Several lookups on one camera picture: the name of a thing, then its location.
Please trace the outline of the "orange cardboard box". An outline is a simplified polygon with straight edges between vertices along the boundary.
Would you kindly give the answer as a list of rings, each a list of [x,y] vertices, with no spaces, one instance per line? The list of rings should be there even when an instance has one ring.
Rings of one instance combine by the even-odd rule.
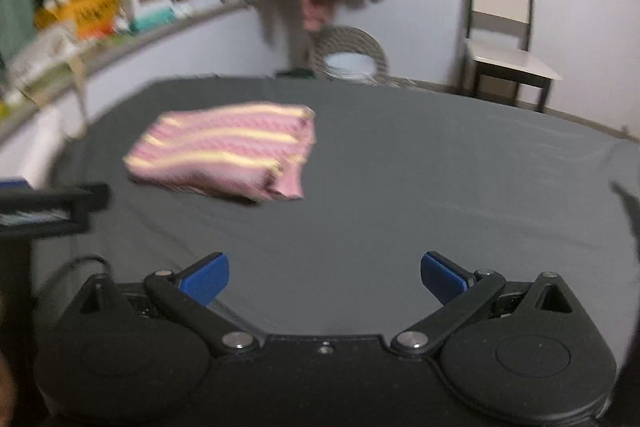
[[[56,23],[71,23],[79,39],[102,38],[114,32],[120,0],[72,0],[52,11],[35,10],[34,26],[40,31]]]

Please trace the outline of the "grey bed sheet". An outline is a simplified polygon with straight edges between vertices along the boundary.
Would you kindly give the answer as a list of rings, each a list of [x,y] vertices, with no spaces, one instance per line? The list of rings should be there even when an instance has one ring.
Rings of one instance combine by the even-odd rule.
[[[316,144],[304,197],[243,204],[132,182],[124,156],[160,115],[241,102],[304,104]],[[393,336],[436,310],[420,260],[438,251],[512,281],[564,277],[617,360],[639,308],[637,144],[472,98],[309,79],[164,80],[72,144],[59,184],[104,182],[88,234],[38,244],[35,282],[97,255],[116,280],[230,261],[215,309],[263,333]]]

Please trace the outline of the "teal white box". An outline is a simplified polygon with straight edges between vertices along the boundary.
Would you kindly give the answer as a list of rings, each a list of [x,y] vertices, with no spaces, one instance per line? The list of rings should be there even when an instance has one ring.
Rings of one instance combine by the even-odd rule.
[[[132,32],[145,32],[175,20],[172,0],[126,0],[125,13]]]

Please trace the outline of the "pink yellow striped knit sweater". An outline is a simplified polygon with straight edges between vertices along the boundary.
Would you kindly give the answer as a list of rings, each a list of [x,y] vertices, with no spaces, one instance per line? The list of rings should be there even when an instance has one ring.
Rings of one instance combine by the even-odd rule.
[[[176,190],[263,202],[300,199],[314,147],[314,111],[248,102],[167,112],[124,157],[132,179]]]

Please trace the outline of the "beige tote bag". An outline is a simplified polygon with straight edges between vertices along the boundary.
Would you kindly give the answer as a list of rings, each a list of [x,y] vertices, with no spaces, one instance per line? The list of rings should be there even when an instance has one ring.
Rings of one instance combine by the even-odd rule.
[[[70,89],[75,92],[80,115],[78,136],[84,136],[89,127],[85,59],[97,43],[94,37],[88,40],[79,38],[66,23],[54,24],[10,62],[10,87],[43,110],[53,104],[54,96],[47,94],[46,88],[40,87],[40,83],[49,78],[52,72],[62,70],[66,77],[70,77]]]

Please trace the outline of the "white black wooden chair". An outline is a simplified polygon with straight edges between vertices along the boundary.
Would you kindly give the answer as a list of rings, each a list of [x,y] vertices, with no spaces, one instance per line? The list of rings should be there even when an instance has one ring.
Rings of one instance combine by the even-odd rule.
[[[534,9],[535,0],[466,0],[458,93],[477,98],[494,78],[513,84],[513,106],[521,87],[537,89],[536,111],[546,111],[561,75],[532,53]]]

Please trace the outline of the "pink hanging garment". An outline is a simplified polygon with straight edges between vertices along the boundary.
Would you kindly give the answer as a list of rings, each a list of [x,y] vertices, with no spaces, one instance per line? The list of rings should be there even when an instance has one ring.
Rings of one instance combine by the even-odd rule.
[[[333,20],[334,0],[299,0],[303,28],[318,32]]]

